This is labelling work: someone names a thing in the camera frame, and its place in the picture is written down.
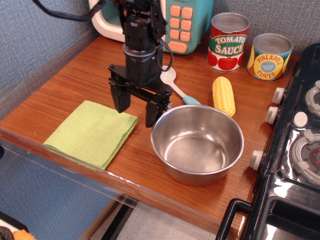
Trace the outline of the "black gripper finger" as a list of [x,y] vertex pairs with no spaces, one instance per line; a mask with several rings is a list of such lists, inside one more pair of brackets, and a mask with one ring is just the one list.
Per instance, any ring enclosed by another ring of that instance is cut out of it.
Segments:
[[159,100],[151,100],[146,105],[145,126],[151,128],[163,114],[164,108]]
[[131,105],[131,94],[125,86],[120,86],[114,82],[110,82],[110,90],[115,109],[122,113]]

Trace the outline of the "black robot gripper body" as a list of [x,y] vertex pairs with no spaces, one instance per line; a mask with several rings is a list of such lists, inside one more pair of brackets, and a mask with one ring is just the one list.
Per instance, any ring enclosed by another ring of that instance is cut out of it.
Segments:
[[111,64],[110,82],[126,87],[127,91],[146,102],[161,101],[163,109],[168,109],[172,91],[162,82],[160,75],[163,68],[163,48],[159,44],[146,51],[136,51],[123,45],[125,66]]

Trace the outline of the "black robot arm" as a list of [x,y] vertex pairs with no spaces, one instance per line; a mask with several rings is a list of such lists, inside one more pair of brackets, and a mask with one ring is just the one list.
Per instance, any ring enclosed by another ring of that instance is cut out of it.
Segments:
[[122,113],[135,96],[146,102],[145,125],[151,128],[171,107],[172,91],[162,82],[161,74],[172,64],[163,66],[163,51],[169,46],[162,37],[167,21],[158,0],[116,0],[124,34],[125,65],[109,65],[110,91],[115,109]]

